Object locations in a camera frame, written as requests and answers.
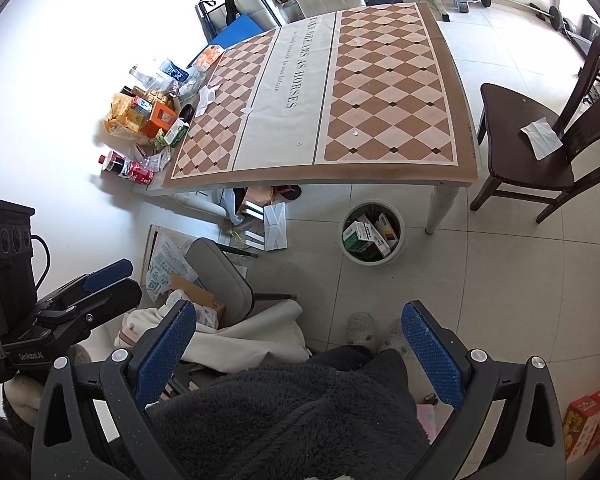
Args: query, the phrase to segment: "fuzzy dark jacket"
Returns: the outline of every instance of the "fuzzy dark jacket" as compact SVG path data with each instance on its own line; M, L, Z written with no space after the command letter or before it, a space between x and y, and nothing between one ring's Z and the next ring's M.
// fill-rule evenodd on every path
M404 367L391 352L384 360ZM427 437L406 374L406 395L397 396L376 372L259 367L160 402L148 414L194 480L402 480L426 452ZM140 478L122 443L112 444L125 472Z

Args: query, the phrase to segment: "person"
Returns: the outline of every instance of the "person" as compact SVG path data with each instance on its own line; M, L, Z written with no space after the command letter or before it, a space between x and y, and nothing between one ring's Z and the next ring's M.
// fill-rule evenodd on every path
M400 322L378 344L359 312L346 337L302 364L259 366L147 407L154 435L194 480L406 478L429 441ZM12 426L17 411L7 410ZM122 441L110 446L120 471L141 479Z

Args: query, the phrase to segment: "dining table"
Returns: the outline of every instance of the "dining table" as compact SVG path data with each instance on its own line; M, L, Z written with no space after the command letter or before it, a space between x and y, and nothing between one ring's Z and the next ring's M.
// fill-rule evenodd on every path
M462 82L427 4L330 12L226 49L215 99L151 196L211 188L376 183L432 186L426 231L478 179Z

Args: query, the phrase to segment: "camera lens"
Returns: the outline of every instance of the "camera lens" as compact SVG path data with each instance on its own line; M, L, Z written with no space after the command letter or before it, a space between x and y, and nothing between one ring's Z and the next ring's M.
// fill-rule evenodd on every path
M17 253L19 253L22 250L22 233L20 232L19 227L13 228L11 237L13 239L13 248L16 249Z
M9 238L7 229L3 229L2 232L0 232L0 244L2 245L2 250L5 253L8 253L11 247L11 239Z

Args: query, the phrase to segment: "white trash can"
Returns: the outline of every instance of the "white trash can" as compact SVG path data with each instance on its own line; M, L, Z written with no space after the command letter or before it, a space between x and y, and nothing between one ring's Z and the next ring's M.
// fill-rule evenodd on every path
M394 229L395 235L398 238L398 244L396 245L394 250L391 251L391 254L389 254L386 258L383 258L382 260L378 260L376 262L366 262L364 260L360 260L359 258L356 257L355 254L350 253L349 251L347 251L344 248L344 241L342 240L342 233L360 215L366 214L366 216L369 218L369 220L371 220L372 222L375 222L378 219L378 215L380 213L384 213L386 215L386 217L389 221L389 224L391 224L391 227ZM347 213L347 215L344 217L344 220L340 224L340 233L338 236L338 243L340 245L340 248L342 249L342 252L345 254L345 256L352 262L356 262L359 265L367 266L367 267L375 267L378 265L388 264L389 262L392 262L395 260L396 256L398 255L400 250L402 250L402 247L406 243L406 234L404 232L404 221L402 220L400 213L398 213L397 209L395 207L393 207L392 205L387 204L386 202L382 202L381 200L365 200L364 202L360 202L359 204L357 204L356 206L351 208L349 210L349 213Z

